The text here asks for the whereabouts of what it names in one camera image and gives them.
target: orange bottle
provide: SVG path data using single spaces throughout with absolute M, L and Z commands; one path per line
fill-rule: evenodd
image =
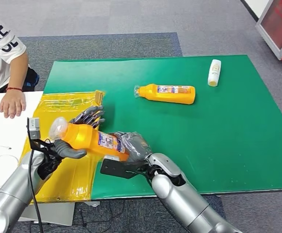
M 195 88 L 194 86 L 149 84 L 135 86 L 135 96 L 144 97 L 148 100 L 192 104 L 195 99 Z
M 67 123 L 64 117 L 54 121 L 49 130 L 49 136 L 53 140 L 64 140 L 76 150 L 87 149 L 98 154 L 113 155 L 119 157 L 120 161 L 129 158 L 124 145 L 115 136 L 94 129 L 91 125 Z

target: white bottle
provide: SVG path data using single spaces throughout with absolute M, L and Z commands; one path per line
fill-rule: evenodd
M 209 73 L 208 75 L 208 85 L 218 86 L 218 77 L 221 71 L 221 61 L 213 59 L 210 65 Z

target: bottle label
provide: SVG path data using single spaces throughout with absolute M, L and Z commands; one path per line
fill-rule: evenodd
M 189 86 L 157 86 L 157 93 L 175 93 L 175 94 L 187 94 L 190 93 Z
M 99 132 L 99 141 L 98 143 L 99 146 L 116 150 L 120 153 L 125 153 L 125 147 L 118 138 Z
M 218 64 L 212 66 L 212 74 L 218 74 L 220 72 L 220 67 Z

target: white wall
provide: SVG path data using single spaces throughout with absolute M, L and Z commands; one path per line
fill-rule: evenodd
M 268 0 L 245 0 L 258 18 L 262 14 Z

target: red sign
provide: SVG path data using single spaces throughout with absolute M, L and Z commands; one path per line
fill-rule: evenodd
M 261 25 L 280 50 L 282 48 L 282 0 L 274 0 Z

